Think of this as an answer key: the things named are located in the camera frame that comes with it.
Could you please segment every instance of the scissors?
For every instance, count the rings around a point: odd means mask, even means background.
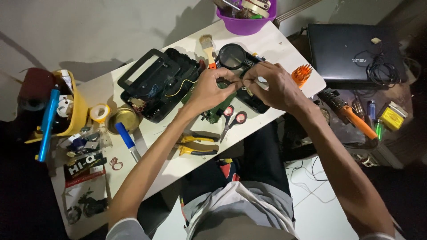
[[[225,127],[224,127],[224,131],[221,134],[221,137],[220,137],[221,141],[219,143],[222,143],[225,135],[227,134],[227,131],[230,130],[230,128],[232,128],[234,125],[244,124],[246,122],[246,119],[248,119],[248,115],[246,114],[246,112],[240,111],[236,114],[236,117],[229,125],[228,123],[230,122],[230,118],[233,115],[233,113],[234,113],[234,107],[232,105],[228,106],[224,111],[223,115],[225,117]]]

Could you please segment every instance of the black pants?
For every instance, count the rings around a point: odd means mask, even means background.
[[[240,181],[263,182],[291,196],[276,121],[249,135],[243,140],[243,145],[245,152],[237,172]],[[181,178],[180,197],[187,204],[198,196],[225,187],[227,183],[215,159],[211,159]]]

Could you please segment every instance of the orange soldering iron handle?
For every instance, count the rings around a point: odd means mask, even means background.
[[[360,117],[353,113],[353,109],[350,106],[346,105],[342,107],[339,112],[346,116],[350,122],[366,136],[368,136],[368,138],[375,139],[378,137],[372,128],[370,128]]]

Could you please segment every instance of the yellow wire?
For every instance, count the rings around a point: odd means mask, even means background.
[[[165,96],[167,96],[167,97],[173,97],[173,96],[175,96],[175,95],[177,95],[180,91],[181,91],[181,88],[182,88],[182,86],[183,86],[183,84],[184,84],[184,82],[185,81],[189,81],[189,82],[192,82],[192,81],[190,81],[190,80],[188,80],[188,79],[185,79],[184,81],[182,81],[182,83],[181,83],[181,87],[179,88],[179,90],[176,92],[176,94],[174,94],[174,95],[165,95]]]

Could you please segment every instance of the laptop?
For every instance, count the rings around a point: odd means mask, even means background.
[[[310,42],[313,68],[332,89],[383,89],[368,79],[366,66],[373,55],[384,53],[384,61],[399,71],[401,82],[406,82],[399,44],[391,29],[383,26],[358,24],[309,24],[307,35]],[[379,38],[382,44],[371,39]]]

